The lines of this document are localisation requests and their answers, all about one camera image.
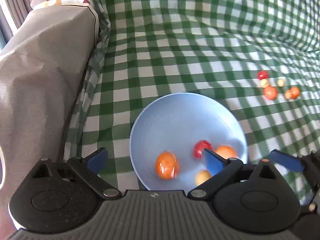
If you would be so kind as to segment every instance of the yellow fruit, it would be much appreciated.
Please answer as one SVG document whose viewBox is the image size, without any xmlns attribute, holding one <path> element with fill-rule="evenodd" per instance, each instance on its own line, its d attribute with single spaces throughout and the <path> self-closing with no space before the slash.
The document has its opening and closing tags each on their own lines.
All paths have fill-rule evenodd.
<svg viewBox="0 0 320 240">
<path fill-rule="evenodd" d="M 207 170 L 199 171 L 196 174 L 195 183 L 196 183 L 197 186 L 199 186 L 200 184 L 204 183 L 205 181 L 207 181 L 211 177 L 212 177 L 212 175 L 210 174 L 209 171 L 207 171 Z"/>
<path fill-rule="evenodd" d="M 283 78 L 279 78 L 277 81 L 278 87 L 284 87 L 285 85 L 285 80 Z"/>
<path fill-rule="evenodd" d="M 287 91 L 284 93 L 284 97 L 285 97 L 285 99 L 291 99 L 291 98 L 292 98 L 291 90 L 287 90 Z"/>
<path fill-rule="evenodd" d="M 264 78 L 260 81 L 260 86 L 262 88 L 266 88 L 266 87 L 270 86 L 270 81 L 268 79 Z"/>
</svg>

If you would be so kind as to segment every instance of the gingham fabric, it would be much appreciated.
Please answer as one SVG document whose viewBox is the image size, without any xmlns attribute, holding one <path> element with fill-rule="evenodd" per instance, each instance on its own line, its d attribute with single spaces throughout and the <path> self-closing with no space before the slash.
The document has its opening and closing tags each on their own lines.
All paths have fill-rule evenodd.
<svg viewBox="0 0 320 240">
<path fill-rule="evenodd" d="M 274 148 L 295 156 L 320 149 L 319 0 L 94 1 L 105 42 L 89 61 L 65 159 L 105 147 L 100 177 L 121 191 L 138 189 L 132 125 L 155 99 L 185 91 L 230 109 L 253 163 Z M 286 80 L 273 101 L 262 95 L 262 69 L 272 85 Z M 301 95 L 286 100 L 293 85 Z M 309 188 L 302 175 L 277 167 L 303 200 Z"/>
</svg>

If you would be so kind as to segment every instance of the tomato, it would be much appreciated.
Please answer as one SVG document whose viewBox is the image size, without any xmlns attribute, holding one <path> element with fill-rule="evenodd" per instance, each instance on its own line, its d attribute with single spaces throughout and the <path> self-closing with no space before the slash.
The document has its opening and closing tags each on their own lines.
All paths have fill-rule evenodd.
<svg viewBox="0 0 320 240">
<path fill-rule="evenodd" d="M 265 79 L 265 78 L 268 78 L 268 77 L 269 77 L 269 74 L 268 74 L 267 71 L 261 70 L 261 71 L 258 72 L 258 78 L 259 78 L 260 80 Z"/>
<path fill-rule="evenodd" d="M 269 86 L 264 89 L 264 95 L 266 98 L 268 98 L 270 100 L 274 100 L 278 96 L 278 91 L 275 87 Z"/>
<path fill-rule="evenodd" d="M 220 145 L 214 152 L 225 159 L 238 158 L 236 150 L 229 145 Z"/>
<path fill-rule="evenodd" d="M 206 140 L 198 141 L 195 147 L 193 148 L 194 157 L 196 157 L 197 159 L 201 159 L 202 151 L 206 148 L 213 150 L 212 145 L 208 141 Z"/>
<path fill-rule="evenodd" d="M 290 88 L 290 91 L 293 99 L 296 99 L 300 95 L 300 89 L 297 87 Z"/>
<path fill-rule="evenodd" d="M 156 160 L 155 169 L 161 179 L 173 179 L 179 173 L 180 166 L 173 153 L 163 152 Z"/>
</svg>

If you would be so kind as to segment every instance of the red fruit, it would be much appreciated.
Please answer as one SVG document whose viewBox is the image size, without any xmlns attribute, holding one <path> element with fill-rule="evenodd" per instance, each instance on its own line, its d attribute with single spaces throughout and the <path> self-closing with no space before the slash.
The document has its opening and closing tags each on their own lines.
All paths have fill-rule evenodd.
<svg viewBox="0 0 320 240">
<path fill-rule="evenodd" d="M 300 95 L 300 89 L 297 87 L 290 88 L 290 92 L 292 94 L 293 99 L 296 99 Z"/>
<path fill-rule="evenodd" d="M 267 71 L 261 70 L 261 71 L 258 72 L 258 78 L 259 78 L 260 80 L 262 80 L 262 79 L 264 79 L 264 78 L 268 78 L 268 77 L 269 77 L 269 74 L 268 74 Z"/>
<path fill-rule="evenodd" d="M 268 86 L 264 89 L 264 95 L 270 100 L 275 100 L 278 96 L 278 91 L 275 87 Z"/>
<path fill-rule="evenodd" d="M 197 159 L 201 159 L 201 154 L 202 154 L 202 151 L 204 149 L 210 149 L 213 151 L 213 148 L 212 148 L 212 145 L 211 143 L 209 143 L 208 141 L 206 140 L 201 140 L 201 141 L 198 141 L 195 145 L 195 147 L 193 148 L 193 155 L 194 157 L 196 157 Z"/>
</svg>

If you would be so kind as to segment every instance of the orange fruit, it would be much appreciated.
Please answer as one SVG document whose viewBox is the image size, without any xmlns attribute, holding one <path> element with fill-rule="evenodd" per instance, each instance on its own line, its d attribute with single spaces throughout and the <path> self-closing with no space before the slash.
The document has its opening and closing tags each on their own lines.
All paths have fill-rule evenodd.
<svg viewBox="0 0 320 240">
<path fill-rule="evenodd" d="M 297 87 L 290 88 L 290 91 L 293 99 L 296 99 L 300 95 L 300 89 Z"/>
<path fill-rule="evenodd" d="M 238 158 L 237 152 L 229 145 L 220 145 L 216 150 L 215 153 L 219 154 L 222 158 Z"/>
<path fill-rule="evenodd" d="M 179 162 L 171 152 L 161 153 L 155 165 L 156 173 L 161 179 L 173 179 L 179 173 Z"/>
<path fill-rule="evenodd" d="M 264 95 L 266 96 L 266 98 L 274 100 L 278 96 L 278 91 L 275 87 L 268 86 L 264 89 Z"/>
</svg>

